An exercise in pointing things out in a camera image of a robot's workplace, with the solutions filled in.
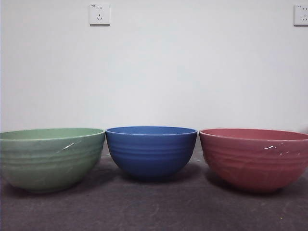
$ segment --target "pink bowl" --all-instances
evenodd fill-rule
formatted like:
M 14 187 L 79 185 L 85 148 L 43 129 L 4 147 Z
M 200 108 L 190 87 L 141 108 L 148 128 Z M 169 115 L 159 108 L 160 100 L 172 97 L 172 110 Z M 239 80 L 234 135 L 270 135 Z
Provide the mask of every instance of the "pink bowl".
M 308 134 L 216 128 L 199 135 L 210 168 L 247 191 L 273 192 L 296 181 L 308 166 Z

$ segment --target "electrical outlet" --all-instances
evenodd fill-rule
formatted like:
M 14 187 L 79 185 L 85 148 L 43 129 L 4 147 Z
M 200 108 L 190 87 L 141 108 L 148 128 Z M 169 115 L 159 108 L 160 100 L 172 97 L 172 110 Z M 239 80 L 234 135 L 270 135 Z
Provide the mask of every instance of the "electrical outlet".
M 308 26 L 308 5 L 294 6 L 294 25 Z
M 89 6 L 90 26 L 110 25 L 110 5 L 92 4 Z

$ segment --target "gray floor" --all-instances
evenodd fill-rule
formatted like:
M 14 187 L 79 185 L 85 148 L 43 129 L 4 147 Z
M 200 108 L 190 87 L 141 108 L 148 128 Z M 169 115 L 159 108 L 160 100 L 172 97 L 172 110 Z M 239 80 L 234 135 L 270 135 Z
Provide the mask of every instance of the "gray floor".
M 187 166 L 164 182 L 140 182 L 100 163 L 69 190 L 35 195 L 1 182 L 3 231 L 307 231 L 308 171 L 274 194 L 244 193 L 219 179 L 200 143 Z

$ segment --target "blue bowl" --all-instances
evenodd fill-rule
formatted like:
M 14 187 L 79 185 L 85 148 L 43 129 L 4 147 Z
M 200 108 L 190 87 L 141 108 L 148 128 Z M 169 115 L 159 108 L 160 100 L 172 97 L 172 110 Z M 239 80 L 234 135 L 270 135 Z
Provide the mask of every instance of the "blue bowl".
M 182 169 L 190 160 L 197 131 L 176 127 L 110 128 L 106 138 L 114 162 L 141 180 L 157 180 Z

